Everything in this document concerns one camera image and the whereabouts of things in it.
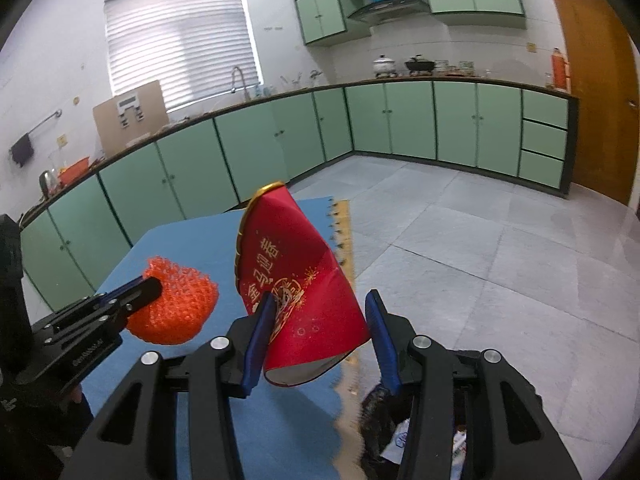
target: drawer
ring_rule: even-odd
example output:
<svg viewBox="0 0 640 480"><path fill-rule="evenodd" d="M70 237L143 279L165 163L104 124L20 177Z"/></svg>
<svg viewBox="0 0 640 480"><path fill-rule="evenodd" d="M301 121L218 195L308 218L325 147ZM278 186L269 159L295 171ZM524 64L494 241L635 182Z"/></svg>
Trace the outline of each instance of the drawer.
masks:
<svg viewBox="0 0 640 480"><path fill-rule="evenodd" d="M523 90L523 117L567 129L569 101L555 95Z"/></svg>
<svg viewBox="0 0 640 480"><path fill-rule="evenodd" d="M537 153L520 152L518 176L545 186L560 189L560 178L564 162Z"/></svg>
<svg viewBox="0 0 640 480"><path fill-rule="evenodd" d="M522 123L522 147L525 150L554 156L564 160L566 131L544 124Z"/></svg>

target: cardboard box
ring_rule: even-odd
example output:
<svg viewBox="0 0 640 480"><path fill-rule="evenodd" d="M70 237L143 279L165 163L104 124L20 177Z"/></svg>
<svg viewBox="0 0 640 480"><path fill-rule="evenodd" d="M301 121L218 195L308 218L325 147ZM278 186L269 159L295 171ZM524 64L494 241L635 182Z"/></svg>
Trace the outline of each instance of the cardboard box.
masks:
<svg viewBox="0 0 640 480"><path fill-rule="evenodd" d="M160 82L147 83L97 105L94 121L107 157L154 135L169 123Z"/></svg>

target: kitchen countertop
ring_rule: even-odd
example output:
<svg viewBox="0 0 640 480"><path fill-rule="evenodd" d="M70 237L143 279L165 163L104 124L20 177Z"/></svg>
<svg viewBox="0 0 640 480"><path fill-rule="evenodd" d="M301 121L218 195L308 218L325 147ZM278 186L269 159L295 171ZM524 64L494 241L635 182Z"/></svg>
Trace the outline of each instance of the kitchen countertop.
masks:
<svg viewBox="0 0 640 480"><path fill-rule="evenodd" d="M82 177L78 178L70 186L65 187L62 191L60 191L53 197L29 209L22 217L20 221L20 226L22 228L26 227L31 221L33 221L33 219L35 219L40 213L42 213L47 207L49 207L49 205L53 204L57 199L64 196L66 193L71 191L73 188L75 188L76 186L78 186L88 178L94 176L94 174L98 173L100 170L103 170L108 165L113 164L117 160L120 160L121 158L129 155L129 153L135 152L136 150L143 148L144 146L152 142L155 142L156 140L162 139L163 137L166 137L175 132L188 128L189 126L193 126L194 124L201 123L202 121L210 120L216 116L223 115L229 112L241 110L242 108L246 108L251 105L266 103L269 101L281 99L284 97L290 97L293 95L306 94L309 92L317 92L320 90L328 90L331 88L343 88L348 86L360 86L360 85L367 85L367 84L389 83L389 82L399 82L399 81L459 81L459 82L470 82L470 83L497 84L502 86L522 88L525 90L532 90L534 92L541 92L541 93L554 95L554 96L565 98L565 99L572 99L572 98L577 99L577 97L571 94L568 94L566 92L551 90L541 86L524 84L524 83L516 83L513 81L505 81L500 79L485 79L485 78L479 78L479 77L463 77L463 76L398 76L398 77L374 78L374 79L365 79L365 80L354 81L349 83L339 83L339 84L331 84L331 85L325 85L325 86L301 88L299 90L293 90L291 92L283 92L283 93L276 94L269 97L252 99L249 102L232 105L226 108L219 108L217 110L212 110L210 112L206 112L204 114L200 114L195 117L190 117L186 120L182 120L177 123L168 124L167 126L162 127L157 133L147 137L146 139L142 140L141 142L133 146L130 146L126 150L122 150L117 155L94 162L91 168L89 169L89 171L85 173Z"/></svg>

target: black towel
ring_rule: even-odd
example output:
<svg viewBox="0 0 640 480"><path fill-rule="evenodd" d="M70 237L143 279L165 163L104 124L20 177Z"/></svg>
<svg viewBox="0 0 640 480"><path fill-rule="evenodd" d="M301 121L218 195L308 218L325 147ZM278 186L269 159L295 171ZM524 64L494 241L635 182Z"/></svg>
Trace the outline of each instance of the black towel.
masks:
<svg viewBox="0 0 640 480"><path fill-rule="evenodd" d="M23 167L33 156L33 146L29 134L24 134L18 142L11 147L11 156L14 162Z"/></svg>

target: gray tile floor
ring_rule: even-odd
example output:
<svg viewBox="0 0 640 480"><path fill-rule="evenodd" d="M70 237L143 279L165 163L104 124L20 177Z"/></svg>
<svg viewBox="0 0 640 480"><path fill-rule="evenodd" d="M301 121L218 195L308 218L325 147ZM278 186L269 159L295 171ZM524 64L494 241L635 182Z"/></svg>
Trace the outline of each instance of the gray tile floor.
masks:
<svg viewBox="0 0 640 480"><path fill-rule="evenodd" d="M640 222L581 186L568 200L445 168L352 156L295 184L350 200L360 303L447 348L500 350L538 390L584 480L640 414ZM380 376L361 350L361 394Z"/></svg>

